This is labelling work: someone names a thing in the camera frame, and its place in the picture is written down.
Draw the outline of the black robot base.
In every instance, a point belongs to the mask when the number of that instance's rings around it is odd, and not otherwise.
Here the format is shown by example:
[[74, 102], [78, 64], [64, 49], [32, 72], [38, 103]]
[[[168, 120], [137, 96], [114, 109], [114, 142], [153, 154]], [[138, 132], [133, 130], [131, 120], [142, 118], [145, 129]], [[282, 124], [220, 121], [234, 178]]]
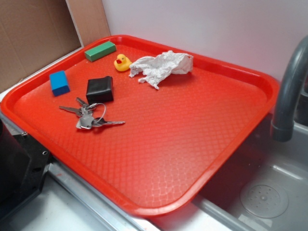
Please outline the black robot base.
[[12, 135], [0, 123], [1, 220], [41, 193], [50, 159], [50, 151], [31, 135]]

